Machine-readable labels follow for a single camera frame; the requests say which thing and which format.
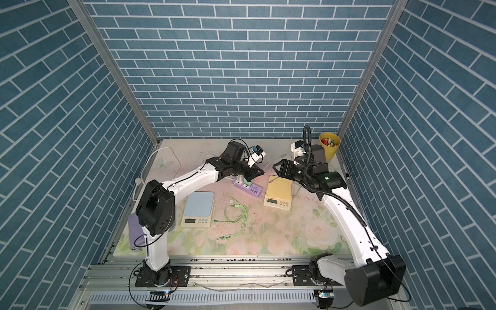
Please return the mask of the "purple power strip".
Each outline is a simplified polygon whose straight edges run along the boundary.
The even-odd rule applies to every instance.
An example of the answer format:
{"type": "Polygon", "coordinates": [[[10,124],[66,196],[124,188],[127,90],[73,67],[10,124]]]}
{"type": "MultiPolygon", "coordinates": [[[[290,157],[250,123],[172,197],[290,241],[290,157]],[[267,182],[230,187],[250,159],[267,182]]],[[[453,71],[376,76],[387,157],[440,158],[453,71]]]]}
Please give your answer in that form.
{"type": "Polygon", "coordinates": [[[234,180],[233,185],[235,188],[240,189],[255,198],[259,198],[262,194],[262,187],[255,183],[248,185],[244,181],[234,180]]]}

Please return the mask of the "blue electronic scale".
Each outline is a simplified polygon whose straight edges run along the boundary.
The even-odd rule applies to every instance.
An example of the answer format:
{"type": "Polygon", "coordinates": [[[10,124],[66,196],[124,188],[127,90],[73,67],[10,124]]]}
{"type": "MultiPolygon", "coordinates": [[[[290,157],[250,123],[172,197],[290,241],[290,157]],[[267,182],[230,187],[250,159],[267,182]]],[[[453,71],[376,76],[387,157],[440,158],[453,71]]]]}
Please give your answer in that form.
{"type": "Polygon", "coordinates": [[[187,197],[181,227],[206,229],[211,226],[213,192],[193,192],[187,197]]]}

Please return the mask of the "white charger adapter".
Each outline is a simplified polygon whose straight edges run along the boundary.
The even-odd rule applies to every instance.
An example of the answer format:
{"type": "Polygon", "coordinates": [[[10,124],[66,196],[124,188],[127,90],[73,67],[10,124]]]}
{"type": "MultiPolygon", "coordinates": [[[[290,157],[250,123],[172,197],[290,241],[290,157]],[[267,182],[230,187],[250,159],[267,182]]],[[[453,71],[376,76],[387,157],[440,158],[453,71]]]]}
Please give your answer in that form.
{"type": "Polygon", "coordinates": [[[243,176],[241,176],[241,175],[237,176],[237,178],[236,178],[236,183],[237,183],[237,184],[240,184],[240,185],[244,185],[244,184],[245,184],[244,177],[243,177],[243,176]]]}

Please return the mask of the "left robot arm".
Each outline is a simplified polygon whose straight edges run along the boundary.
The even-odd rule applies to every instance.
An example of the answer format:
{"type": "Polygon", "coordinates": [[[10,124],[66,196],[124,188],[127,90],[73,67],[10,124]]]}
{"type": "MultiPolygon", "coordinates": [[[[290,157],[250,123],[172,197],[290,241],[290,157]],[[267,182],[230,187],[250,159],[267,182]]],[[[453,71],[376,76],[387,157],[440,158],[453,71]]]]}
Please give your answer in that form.
{"type": "Polygon", "coordinates": [[[264,174],[258,164],[265,155],[261,146],[248,147],[244,140],[235,138],[220,156],[206,159],[199,168],[170,181],[151,180],[146,184],[136,214],[145,240],[142,248],[147,252],[142,270],[153,285],[164,286],[173,279],[167,231],[174,225],[176,204],[202,187],[228,176],[242,176],[249,182],[253,181],[264,174]]]}

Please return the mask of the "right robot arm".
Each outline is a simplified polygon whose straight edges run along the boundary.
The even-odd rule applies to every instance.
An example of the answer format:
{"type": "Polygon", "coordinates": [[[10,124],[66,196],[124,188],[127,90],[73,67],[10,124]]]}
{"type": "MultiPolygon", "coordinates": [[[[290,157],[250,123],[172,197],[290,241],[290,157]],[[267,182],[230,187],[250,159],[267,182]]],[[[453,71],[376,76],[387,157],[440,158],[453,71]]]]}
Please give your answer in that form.
{"type": "Polygon", "coordinates": [[[358,306],[394,299],[406,272],[402,257],[390,254],[375,237],[341,174],[329,170],[322,146],[299,140],[291,145],[291,152],[292,160],[273,165],[276,175],[317,195],[337,222],[353,257],[343,260],[333,254],[314,256],[309,263],[311,279],[318,284],[334,281],[344,285],[358,306]]]}

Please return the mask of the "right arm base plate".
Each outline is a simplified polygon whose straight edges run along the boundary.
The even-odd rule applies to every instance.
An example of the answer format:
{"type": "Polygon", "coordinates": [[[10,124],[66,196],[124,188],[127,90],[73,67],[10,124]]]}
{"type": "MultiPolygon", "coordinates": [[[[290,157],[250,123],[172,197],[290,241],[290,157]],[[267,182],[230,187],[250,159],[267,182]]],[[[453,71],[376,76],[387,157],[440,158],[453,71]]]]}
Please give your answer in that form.
{"type": "Polygon", "coordinates": [[[286,271],[286,275],[290,276],[294,286],[334,286],[340,285],[338,282],[324,279],[317,280],[311,274],[309,266],[293,265],[286,271]]]}

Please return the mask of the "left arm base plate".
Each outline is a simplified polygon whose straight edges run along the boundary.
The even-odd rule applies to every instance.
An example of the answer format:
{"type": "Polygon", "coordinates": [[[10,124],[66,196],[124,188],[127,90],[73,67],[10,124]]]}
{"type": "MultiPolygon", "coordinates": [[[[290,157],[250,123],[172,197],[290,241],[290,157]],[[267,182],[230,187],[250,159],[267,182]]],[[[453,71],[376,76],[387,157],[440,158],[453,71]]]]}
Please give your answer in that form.
{"type": "Polygon", "coordinates": [[[133,271],[133,276],[136,279],[134,286],[137,288],[184,288],[187,287],[190,274],[191,268],[189,266],[166,266],[160,271],[152,271],[147,265],[144,265],[133,271]]]}

